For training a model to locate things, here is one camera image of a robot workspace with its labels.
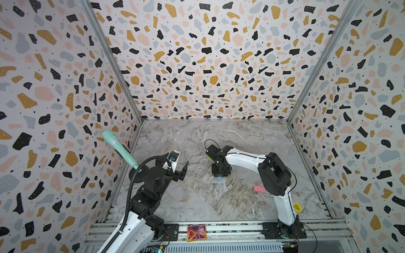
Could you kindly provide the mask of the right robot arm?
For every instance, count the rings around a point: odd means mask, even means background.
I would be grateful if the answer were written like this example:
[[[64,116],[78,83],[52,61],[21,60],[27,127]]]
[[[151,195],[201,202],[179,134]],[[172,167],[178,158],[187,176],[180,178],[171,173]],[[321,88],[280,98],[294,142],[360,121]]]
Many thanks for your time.
[[[231,146],[220,149],[211,145],[206,155],[213,160],[214,177],[226,177],[234,166],[242,167],[259,174],[264,189],[273,195],[278,219],[277,222],[264,222],[262,234],[265,239],[306,239],[304,224],[296,213],[292,200],[292,177],[290,169],[277,154],[255,155],[240,151]]]

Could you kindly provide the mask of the pink block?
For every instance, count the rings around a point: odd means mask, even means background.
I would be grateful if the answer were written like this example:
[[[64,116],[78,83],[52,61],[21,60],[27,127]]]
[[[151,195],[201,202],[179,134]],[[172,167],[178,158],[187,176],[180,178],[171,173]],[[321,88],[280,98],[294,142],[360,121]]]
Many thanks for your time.
[[[254,186],[254,191],[260,192],[260,193],[266,193],[265,188],[261,187],[261,186]]]

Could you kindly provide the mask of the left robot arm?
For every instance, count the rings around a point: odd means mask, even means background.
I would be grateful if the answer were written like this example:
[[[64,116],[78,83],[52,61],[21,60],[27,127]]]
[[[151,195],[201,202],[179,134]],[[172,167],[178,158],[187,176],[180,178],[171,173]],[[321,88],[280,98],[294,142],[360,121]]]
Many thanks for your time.
[[[154,214],[172,181],[184,180],[188,164],[176,170],[180,152],[147,158],[131,169],[124,216],[98,250],[100,253],[138,253],[151,242],[163,241],[164,220]]]

